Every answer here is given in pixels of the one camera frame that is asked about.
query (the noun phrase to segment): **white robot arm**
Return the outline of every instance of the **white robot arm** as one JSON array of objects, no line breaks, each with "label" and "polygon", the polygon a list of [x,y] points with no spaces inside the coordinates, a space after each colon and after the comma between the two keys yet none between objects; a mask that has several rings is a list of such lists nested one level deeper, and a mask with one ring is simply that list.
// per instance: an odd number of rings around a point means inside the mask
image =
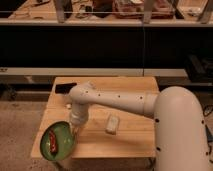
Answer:
[{"label": "white robot arm", "polygon": [[90,104],[100,104],[155,120],[157,171],[210,171],[202,108],[193,93],[170,87],[159,94],[98,91],[90,83],[73,87],[74,127],[88,120]]}]

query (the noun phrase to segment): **concrete floor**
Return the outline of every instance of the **concrete floor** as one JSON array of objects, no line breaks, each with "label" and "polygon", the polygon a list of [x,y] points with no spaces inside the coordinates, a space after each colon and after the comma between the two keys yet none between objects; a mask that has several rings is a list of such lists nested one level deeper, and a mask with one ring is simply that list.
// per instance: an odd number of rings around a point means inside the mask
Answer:
[{"label": "concrete floor", "polygon": [[[44,159],[30,158],[30,152],[39,128],[49,92],[18,93],[15,100],[8,100],[8,93],[0,101],[0,171],[52,171],[55,167]],[[211,93],[197,92],[203,105],[213,104]],[[213,131],[213,116],[206,118]],[[74,171],[148,171],[147,159],[81,159],[73,160]]]}]

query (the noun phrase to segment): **sausage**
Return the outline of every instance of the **sausage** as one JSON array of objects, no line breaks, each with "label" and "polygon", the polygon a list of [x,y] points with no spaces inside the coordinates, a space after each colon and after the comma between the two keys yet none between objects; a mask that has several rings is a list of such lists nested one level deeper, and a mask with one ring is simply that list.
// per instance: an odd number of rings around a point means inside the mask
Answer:
[{"label": "sausage", "polygon": [[49,131],[49,140],[50,140],[50,153],[56,154],[58,152],[58,145],[56,135],[53,130]]}]

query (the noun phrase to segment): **wooden tabletop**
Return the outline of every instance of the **wooden tabletop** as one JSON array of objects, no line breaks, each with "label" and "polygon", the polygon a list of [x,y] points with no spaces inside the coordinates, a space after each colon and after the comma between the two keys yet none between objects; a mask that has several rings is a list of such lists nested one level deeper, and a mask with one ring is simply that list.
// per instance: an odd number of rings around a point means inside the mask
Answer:
[{"label": "wooden tabletop", "polygon": [[[70,110],[66,98],[55,94],[55,85],[62,83],[83,83],[90,81],[99,90],[120,90],[129,92],[155,92],[158,86],[153,77],[58,77],[50,94],[46,110],[38,128],[31,157],[41,157],[40,140],[45,129],[57,121],[69,122]],[[116,135],[105,133],[110,114],[120,117]],[[154,157],[154,123],[143,116],[120,110],[93,105],[89,109],[89,121],[80,132],[73,158]]]}]

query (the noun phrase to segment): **green bowl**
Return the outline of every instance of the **green bowl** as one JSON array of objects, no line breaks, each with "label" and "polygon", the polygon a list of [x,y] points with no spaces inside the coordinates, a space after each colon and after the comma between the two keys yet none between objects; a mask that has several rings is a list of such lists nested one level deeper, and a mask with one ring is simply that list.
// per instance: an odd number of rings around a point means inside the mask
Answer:
[{"label": "green bowl", "polygon": [[[56,135],[58,152],[52,154],[50,152],[50,140],[49,140],[49,131],[53,130]],[[75,137],[70,132],[70,125],[68,122],[60,121],[52,124],[44,132],[41,143],[40,151],[42,156],[49,161],[61,161],[69,156],[73,151],[75,144]]]}]

